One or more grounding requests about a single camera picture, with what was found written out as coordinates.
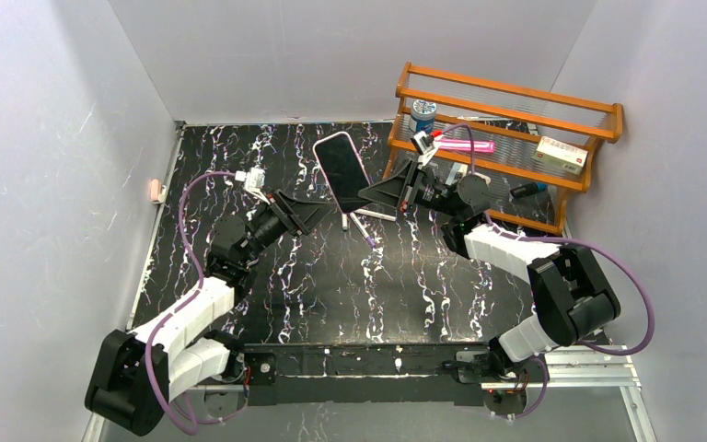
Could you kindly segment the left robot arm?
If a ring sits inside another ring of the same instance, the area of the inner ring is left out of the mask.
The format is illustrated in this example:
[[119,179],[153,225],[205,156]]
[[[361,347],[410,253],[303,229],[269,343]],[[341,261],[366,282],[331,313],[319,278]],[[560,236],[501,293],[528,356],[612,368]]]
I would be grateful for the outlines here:
[[224,215],[213,228],[200,281],[151,321],[115,330],[102,341],[85,407],[137,436],[149,434],[171,403],[200,382],[226,372],[236,339],[210,330],[248,293],[261,254],[285,234],[307,235],[330,203],[274,191],[252,218]]

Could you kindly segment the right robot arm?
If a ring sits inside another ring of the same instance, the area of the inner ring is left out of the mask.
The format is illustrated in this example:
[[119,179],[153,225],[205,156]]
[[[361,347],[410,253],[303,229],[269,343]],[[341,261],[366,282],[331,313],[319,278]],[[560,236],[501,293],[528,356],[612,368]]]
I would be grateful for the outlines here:
[[418,204],[448,215],[441,231],[450,251],[529,284],[534,313],[489,341],[478,361],[482,368],[505,374],[532,356],[579,342],[620,315],[620,302],[587,246],[514,236],[488,223],[488,184],[477,174],[446,185],[409,160],[358,195],[399,210]]

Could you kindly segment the phone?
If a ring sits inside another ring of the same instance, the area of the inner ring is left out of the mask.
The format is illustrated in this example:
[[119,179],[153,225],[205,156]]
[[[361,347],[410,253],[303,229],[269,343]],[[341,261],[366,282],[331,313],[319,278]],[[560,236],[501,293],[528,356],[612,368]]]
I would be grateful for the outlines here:
[[318,140],[312,147],[323,176],[339,209],[350,214],[369,201],[359,192],[371,184],[353,138],[347,132],[337,132]]

